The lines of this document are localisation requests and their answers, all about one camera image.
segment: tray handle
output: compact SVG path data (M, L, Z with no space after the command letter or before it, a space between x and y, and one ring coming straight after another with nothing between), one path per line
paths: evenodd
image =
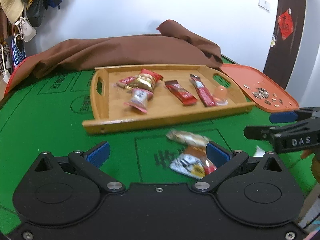
M97 87L102 84L101 94ZM106 119L109 116L109 74L106 69L99 69L91 80L90 101L95 119Z
M204 75L207 79L209 79L212 83L215 85L220 85L217 81L215 81L213 78L214 76L220 76L224 80L228 81L230 83L230 87L227 88L228 90L228 97L234 102L234 103L244 103L247 102L245 95L242 93L240 87L227 75L221 73L218 70L215 70L213 68L208 67L200 67L199 72Z

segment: blue gripper pad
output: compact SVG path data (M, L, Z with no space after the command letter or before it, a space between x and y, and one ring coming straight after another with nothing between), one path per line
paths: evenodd
M221 167L226 162L230 161L232 158L232 152L224 149L220 145L214 142L209 142L207 144L207 158L217 167Z
M92 148L92 150L87 155L86 160L97 168L100 168L110 156L110 145L108 142L103 142Z
M298 119L295 112L283 112L271 114L269 120L271 123L294 122Z

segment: blue rubber pad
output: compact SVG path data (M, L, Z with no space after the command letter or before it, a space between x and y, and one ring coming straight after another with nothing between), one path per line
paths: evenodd
M295 112L283 112L271 114L269 120L271 123L294 122L298 119Z
M87 156L87 161L97 168L100 168L103 163L109 158L110 156L110 145L108 142L104 143L98 149L93 151Z
M217 168L221 167L226 162L230 161L230 156L218 149L214 145L207 144L207 158L216 166Z

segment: folded cloth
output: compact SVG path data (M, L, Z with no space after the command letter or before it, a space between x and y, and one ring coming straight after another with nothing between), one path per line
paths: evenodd
M89 70L95 67L135 64L191 64L219 68L220 47L173 20L163 22L160 34L70 39L25 59L11 76L6 93L31 72L42 78L56 67Z

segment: white handbag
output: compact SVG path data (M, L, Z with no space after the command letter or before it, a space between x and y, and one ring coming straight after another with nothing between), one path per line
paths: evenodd
M31 41L31 39L37 34L36 30L25 17L20 16L15 25L18 27L19 33L25 42Z

